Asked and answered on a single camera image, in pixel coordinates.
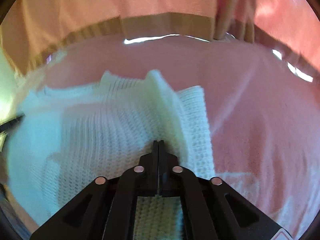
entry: screw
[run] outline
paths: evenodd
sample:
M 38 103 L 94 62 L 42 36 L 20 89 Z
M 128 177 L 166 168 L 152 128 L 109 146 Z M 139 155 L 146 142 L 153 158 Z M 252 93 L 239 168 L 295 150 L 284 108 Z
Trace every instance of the screw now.
M 133 169 L 136 173 L 140 173 L 144 171 L 144 167 L 142 166 L 135 166 L 135 168 Z
M 172 171 L 175 172 L 175 173 L 180 173 L 180 172 L 183 171 L 183 168 L 180 167 L 180 166 L 174 166 L 174 167 L 172 168 Z
M 106 179 L 104 177 L 97 177 L 94 182 L 98 185 L 102 185 L 105 184 Z
M 214 178 L 212 178 L 211 179 L 211 183 L 213 184 L 213 185 L 221 185 L 222 184 L 222 179 L 220 179 L 220 178 L 218 178 L 218 177 L 214 177 Z

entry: wrinkled pink fabric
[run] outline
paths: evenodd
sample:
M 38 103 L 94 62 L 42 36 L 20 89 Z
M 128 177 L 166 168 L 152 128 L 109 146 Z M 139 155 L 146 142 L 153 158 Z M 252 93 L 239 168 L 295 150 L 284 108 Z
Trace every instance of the wrinkled pink fabric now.
M 217 174 L 296 239 L 320 208 L 320 93 L 270 49 L 237 40 L 173 36 L 123 44 L 120 35 L 68 47 L 45 83 L 98 81 L 105 70 L 131 78 L 161 71 L 175 90 L 205 91 Z

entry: white knitted cloth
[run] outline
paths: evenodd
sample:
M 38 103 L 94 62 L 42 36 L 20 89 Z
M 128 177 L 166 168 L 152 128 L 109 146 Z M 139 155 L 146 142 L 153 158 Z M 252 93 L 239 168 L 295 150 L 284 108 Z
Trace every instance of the white knitted cloth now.
M 163 139 L 180 164 L 214 176 L 204 92 L 175 93 L 158 71 L 144 80 L 106 72 L 99 83 L 31 91 L 8 142 L 9 187 L 42 225 L 97 176 L 114 178 Z M 139 198 L 134 239 L 180 239 L 178 198 Z

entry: knitted fabric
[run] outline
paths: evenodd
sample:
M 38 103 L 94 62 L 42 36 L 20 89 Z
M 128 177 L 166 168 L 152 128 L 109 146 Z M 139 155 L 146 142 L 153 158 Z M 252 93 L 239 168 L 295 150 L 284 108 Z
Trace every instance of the knitted fabric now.
M 214 176 L 204 92 L 174 92 L 158 71 L 144 80 L 106 72 L 99 83 L 31 91 L 10 136 L 10 189 L 42 225 L 97 176 L 114 178 L 164 140 L 180 165 Z M 134 239 L 180 239 L 178 198 L 138 198 Z

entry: triangular cutout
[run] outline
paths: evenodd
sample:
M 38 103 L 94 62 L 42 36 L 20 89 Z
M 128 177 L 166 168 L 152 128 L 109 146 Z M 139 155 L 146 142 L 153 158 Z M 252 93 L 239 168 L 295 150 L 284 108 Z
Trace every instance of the triangular cutout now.
M 259 216 L 255 214 L 253 211 L 251 211 L 249 208 L 247 208 L 239 200 L 237 200 L 230 194 L 226 194 L 225 197 L 241 228 L 246 228 L 251 224 L 259 221 Z
M 82 223 L 83 216 L 88 208 L 92 199 L 92 195 L 87 195 L 73 210 L 71 210 L 64 218 L 63 221 L 72 227 L 79 227 Z

